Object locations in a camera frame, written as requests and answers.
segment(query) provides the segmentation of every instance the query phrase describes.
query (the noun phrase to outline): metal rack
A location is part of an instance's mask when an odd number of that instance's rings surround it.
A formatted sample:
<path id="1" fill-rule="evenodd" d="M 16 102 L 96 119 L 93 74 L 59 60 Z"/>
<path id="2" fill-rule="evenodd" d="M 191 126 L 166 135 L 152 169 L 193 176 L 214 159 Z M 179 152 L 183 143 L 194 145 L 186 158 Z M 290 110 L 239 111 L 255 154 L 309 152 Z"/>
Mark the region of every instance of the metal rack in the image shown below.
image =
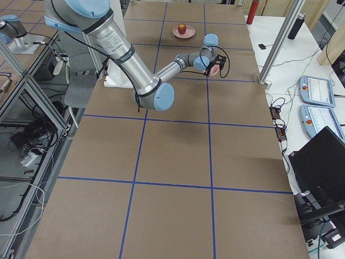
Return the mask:
<path id="1" fill-rule="evenodd" d="M 11 134 L 0 135 L 0 186 L 20 183 L 10 188 L 0 188 L 0 216 L 4 219 L 11 215 L 14 210 L 18 210 L 9 220 L 0 221 L 0 235 L 12 234 L 0 236 L 0 258 L 12 258 L 11 254 L 13 253 L 16 258 L 24 256 L 37 224 L 20 235 L 13 234 L 20 233 L 40 217 L 42 204 L 37 201 L 36 196 L 39 197 L 39 195 L 37 195 L 37 189 L 34 186 L 40 186 L 45 181 L 48 182 L 46 185 L 42 185 L 47 194 L 43 202 L 45 203 L 61 168 L 60 161 L 63 161 L 70 145 L 70 141 L 62 138 L 67 129 L 68 117 L 63 118 L 60 115 L 33 78 L 42 60 L 50 54 L 50 51 L 50 48 L 46 46 L 33 64 L 25 69 L 0 40 L 0 54 L 20 77 L 13 91 L 0 107 L 0 132 L 6 131 L 14 134 L 34 120 L 34 117 L 25 114 L 24 107 L 21 107 L 19 97 L 23 95 L 35 103 L 56 128 L 56 136 L 52 136 L 56 143 L 46 149 L 46 152 L 36 158 L 29 167 L 23 167 L 19 163 L 23 157 L 21 149 L 10 150 L 8 145 Z"/>

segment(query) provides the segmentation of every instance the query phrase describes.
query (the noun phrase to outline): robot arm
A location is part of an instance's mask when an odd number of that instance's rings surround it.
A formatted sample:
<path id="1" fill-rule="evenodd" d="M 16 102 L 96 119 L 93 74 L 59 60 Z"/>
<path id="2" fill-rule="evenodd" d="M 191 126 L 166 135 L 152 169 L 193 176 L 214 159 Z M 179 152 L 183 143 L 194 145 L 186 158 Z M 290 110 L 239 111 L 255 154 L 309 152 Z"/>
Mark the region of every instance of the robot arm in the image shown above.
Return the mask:
<path id="1" fill-rule="evenodd" d="M 168 66 L 153 74 L 114 22 L 109 0 L 45 0 L 45 10 L 48 26 L 92 36 L 132 81 L 134 99 L 144 108 L 169 109 L 175 94 L 166 81 L 192 64 L 205 70 L 217 57 L 212 44 L 208 45 L 208 41 L 215 39 L 209 39 L 200 52 L 178 55 Z"/>
<path id="2" fill-rule="evenodd" d="M 15 15 L 0 17 L 0 39 L 7 45 L 15 39 L 20 49 L 32 46 L 32 39 L 27 34 L 19 18 Z"/>

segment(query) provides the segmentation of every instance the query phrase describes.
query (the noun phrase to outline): white cable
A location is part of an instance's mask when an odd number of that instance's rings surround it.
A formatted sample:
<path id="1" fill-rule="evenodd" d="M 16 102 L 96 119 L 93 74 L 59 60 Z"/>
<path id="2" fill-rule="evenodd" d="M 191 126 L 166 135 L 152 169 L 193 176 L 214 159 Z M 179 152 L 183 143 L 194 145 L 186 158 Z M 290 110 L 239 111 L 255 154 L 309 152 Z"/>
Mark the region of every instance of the white cable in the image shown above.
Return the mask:
<path id="1" fill-rule="evenodd" d="M 0 188 L 10 188 L 10 187 L 17 186 L 17 185 L 30 185 L 30 186 L 36 188 L 37 190 L 40 190 L 42 192 L 43 200 L 45 200 L 45 193 L 44 193 L 44 191 L 41 188 L 39 188 L 38 186 L 33 185 L 31 183 L 28 183 L 28 182 L 20 182 L 20 183 L 16 183 L 15 185 L 0 186 Z M 41 217 L 43 215 L 43 209 L 44 209 L 43 208 L 43 203 L 41 201 L 38 201 L 38 202 L 42 204 L 42 206 L 41 206 L 41 213 L 39 214 L 38 219 L 36 219 L 33 224 L 31 224 L 30 226 L 28 226 L 27 228 L 25 228 L 23 231 L 21 231 L 19 233 L 16 233 L 16 234 L 0 234 L 0 236 L 17 236 L 17 235 L 20 235 L 20 234 L 24 233 L 28 229 L 32 228 L 41 219 Z"/>
<path id="2" fill-rule="evenodd" d="M 69 107 L 68 107 L 68 110 L 69 110 L 70 115 L 71 115 L 71 117 L 72 117 L 72 120 L 73 120 L 73 122 L 74 122 L 74 124 L 75 124 L 75 127 L 78 128 L 79 125 L 78 125 L 77 120 L 75 119 L 75 116 L 74 116 L 74 114 L 73 114 L 72 107 L 69 106 Z"/>

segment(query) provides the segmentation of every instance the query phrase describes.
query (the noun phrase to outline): metal profile bar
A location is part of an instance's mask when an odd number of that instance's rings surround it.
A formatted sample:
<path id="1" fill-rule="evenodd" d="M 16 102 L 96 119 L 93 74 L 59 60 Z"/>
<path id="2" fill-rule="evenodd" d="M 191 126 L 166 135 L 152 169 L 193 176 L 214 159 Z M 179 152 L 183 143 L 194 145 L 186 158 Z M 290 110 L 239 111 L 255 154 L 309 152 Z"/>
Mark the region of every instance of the metal profile bar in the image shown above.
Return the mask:
<path id="1" fill-rule="evenodd" d="M 304 3 L 306 0 L 295 0 L 294 3 L 291 6 L 291 9 L 287 15 L 287 17 L 284 20 L 284 23 L 282 24 L 280 31 L 278 33 L 277 38 L 275 39 L 275 42 L 273 44 L 273 47 L 271 49 L 270 54 L 268 54 L 268 57 L 266 59 L 265 65 L 263 66 L 263 69 L 260 73 L 260 76 L 258 78 L 258 83 L 263 85 L 266 83 L 266 78 L 283 46 L 283 43 L 287 37 L 287 34 L 290 32 L 297 15 L 300 13 Z"/>
<path id="2" fill-rule="evenodd" d="M 51 119 L 51 121 L 57 126 L 57 128 L 65 130 L 67 127 L 67 123 L 64 121 L 64 118 L 56 110 L 47 95 L 39 87 L 32 76 L 28 76 L 26 84 L 26 90 L 35 100 L 37 105 L 42 109 L 42 111 L 47 114 L 48 118 Z"/>
<path id="3" fill-rule="evenodd" d="M 0 54 L 4 56 L 4 58 L 10 63 L 18 74 L 23 75 L 25 69 L 12 54 L 9 48 L 2 42 L 2 40 L 0 40 Z"/>

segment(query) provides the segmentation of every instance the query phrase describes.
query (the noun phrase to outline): cable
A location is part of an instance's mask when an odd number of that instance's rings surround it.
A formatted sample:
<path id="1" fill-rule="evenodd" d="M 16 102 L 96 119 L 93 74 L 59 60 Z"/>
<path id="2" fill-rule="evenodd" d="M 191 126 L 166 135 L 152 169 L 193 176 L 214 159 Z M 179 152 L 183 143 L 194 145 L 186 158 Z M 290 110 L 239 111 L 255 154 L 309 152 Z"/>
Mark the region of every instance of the cable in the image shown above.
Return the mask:
<path id="1" fill-rule="evenodd" d="M 33 185 L 31 183 L 28 183 L 28 182 L 20 182 L 20 183 L 17 183 L 15 185 L 9 185 L 9 186 L 0 186 L 0 188 L 10 188 L 10 187 L 17 186 L 17 185 L 22 185 L 22 184 L 30 185 L 30 186 L 34 187 L 35 189 L 40 190 L 42 192 L 43 201 L 45 200 L 45 193 L 44 193 L 44 191 L 41 188 L 39 188 L 38 186 Z M 41 217 L 43 215 L 43 209 L 44 208 L 43 208 L 43 204 L 42 204 L 42 206 L 41 206 L 41 213 L 38 216 L 38 218 L 35 220 L 35 222 L 33 224 L 31 224 L 30 226 L 28 226 L 27 228 L 25 228 L 24 230 L 22 230 L 21 232 L 16 233 L 16 234 L 0 234 L 0 236 L 17 236 L 17 235 L 20 235 L 20 234 L 24 233 L 28 229 L 32 228 L 41 219 Z"/>
<path id="2" fill-rule="evenodd" d="M 33 33 L 33 32 L 29 32 L 29 34 L 33 34 L 33 35 L 39 35 L 39 36 L 43 36 L 43 37 L 47 37 L 48 39 L 50 39 L 51 41 L 54 42 L 54 44 L 58 47 L 60 53 L 63 53 L 63 51 L 60 49 L 59 45 L 56 43 L 56 40 L 54 40 L 53 38 L 47 36 L 47 35 L 43 35 L 43 34 L 38 34 L 38 33 Z"/>
<path id="3" fill-rule="evenodd" d="M 85 42 L 82 42 L 81 40 L 78 40 L 77 38 L 75 38 L 75 37 L 73 37 L 72 35 L 70 35 L 68 32 L 65 32 L 65 33 L 66 33 L 69 37 L 71 37 L 72 39 L 74 39 L 74 40 L 76 40 L 77 42 L 79 42 L 80 44 L 85 45 L 85 46 L 89 47 L 90 49 L 93 49 L 93 50 L 95 50 L 95 51 L 101 53 L 102 55 L 106 56 L 107 58 L 111 59 L 112 61 L 114 61 L 114 60 L 111 58 L 110 55 L 104 53 L 103 51 L 100 51 L 99 49 L 96 49 L 96 48 L 93 47 L 93 46 L 90 46 L 90 45 L 86 44 Z"/>
<path id="4" fill-rule="evenodd" d="M 14 133 L 11 133 L 11 132 L 0 132 L 0 135 L 1 134 L 9 134 L 9 135 L 14 135 Z"/>
<path id="5" fill-rule="evenodd" d="M 327 221 L 323 224 L 323 226 L 322 226 L 322 228 L 321 228 L 321 230 L 320 230 L 319 242 L 318 242 L 318 259 L 320 259 L 320 243 L 321 243 L 322 231 L 323 231 L 324 227 L 325 227 L 329 222 L 330 222 L 330 220 L 327 220 Z"/>
<path id="6" fill-rule="evenodd" d="M 326 30 L 326 32 L 323 34 L 323 36 L 321 37 L 321 41 L 320 41 L 320 44 L 319 44 L 319 47 L 321 48 L 321 43 L 323 42 L 323 40 L 325 39 L 325 35 L 326 33 L 329 31 L 329 29 L 332 27 L 332 24 L 334 23 L 335 19 L 338 17 L 338 15 L 340 14 L 341 10 L 343 10 L 344 6 L 342 6 L 339 10 L 339 12 L 336 14 L 336 16 L 334 17 L 334 19 L 332 20 L 332 22 L 330 23 L 328 29 Z"/>
<path id="7" fill-rule="evenodd" d="M 78 128 L 79 125 L 78 125 L 77 120 L 76 120 L 76 118 L 75 118 L 75 116 L 74 116 L 72 107 L 69 106 L 69 107 L 68 107 L 68 110 L 69 110 L 70 115 L 71 115 L 71 118 L 72 118 L 72 120 L 73 120 L 73 122 L 74 122 L 74 124 L 75 124 L 75 127 Z"/>
<path id="8" fill-rule="evenodd" d="M 230 58 L 229 58 L 229 55 L 228 55 L 228 54 L 226 53 L 226 51 L 223 50 L 221 47 L 218 47 L 218 46 L 214 46 L 214 47 L 216 47 L 217 49 L 222 50 L 222 51 L 225 53 L 226 57 L 227 57 L 228 66 L 227 66 L 227 72 L 226 72 L 225 76 L 222 76 L 222 72 L 219 71 L 220 77 L 221 77 L 221 78 L 225 78 L 225 77 L 227 77 L 227 75 L 228 75 L 229 72 L 230 72 Z"/>

